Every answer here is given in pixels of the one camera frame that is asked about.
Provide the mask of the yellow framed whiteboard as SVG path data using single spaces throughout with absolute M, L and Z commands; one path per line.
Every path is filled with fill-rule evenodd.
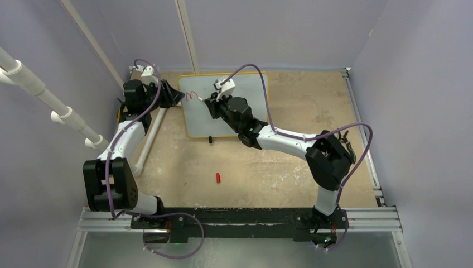
M 178 78 L 178 87 L 185 95 L 181 101 L 186 124 L 187 135 L 191 138 L 211 137 L 235 137 L 237 133 L 227 124 L 228 119 L 247 119 L 247 113 L 228 112 L 228 105 L 221 100 L 217 105 L 216 112 L 221 116 L 213 119 L 209 106 L 203 100 L 211 98 L 216 93 L 214 84 L 216 80 L 224 80 L 228 73 L 215 73 L 203 75 L 182 75 Z M 240 72 L 232 77 L 235 89 L 230 94 L 235 97 L 244 98 L 254 118 L 260 121 L 268 121 L 266 102 L 263 86 L 269 91 L 268 76 L 258 72 Z

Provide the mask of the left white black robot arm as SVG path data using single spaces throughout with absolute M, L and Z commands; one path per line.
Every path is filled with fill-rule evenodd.
M 93 212 L 109 212 L 113 218 L 122 213 L 141 214 L 152 228 L 160 228 L 166 223 L 163 202 L 138 190 L 128 160 L 151 126 L 151 112 L 177 106 L 184 94 L 165 79 L 148 84 L 132 79 L 123 88 L 112 141 L 95 160 L 83 165 L 88 207 Z

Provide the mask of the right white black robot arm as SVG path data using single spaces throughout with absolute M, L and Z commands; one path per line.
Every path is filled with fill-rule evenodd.
M 327 130 L 319 135 L 281 134 L 252 114 L 247 100 L 242 97 L 222 97 L 217 93 L 203 99 L 213 119 L 222 119 L 247 147 L 273 150 L 298 157 L 307 162 L 318 194 L 313 220 L 327 227 L 335 220 L 342 182 L 355 163 L 355 154 Z

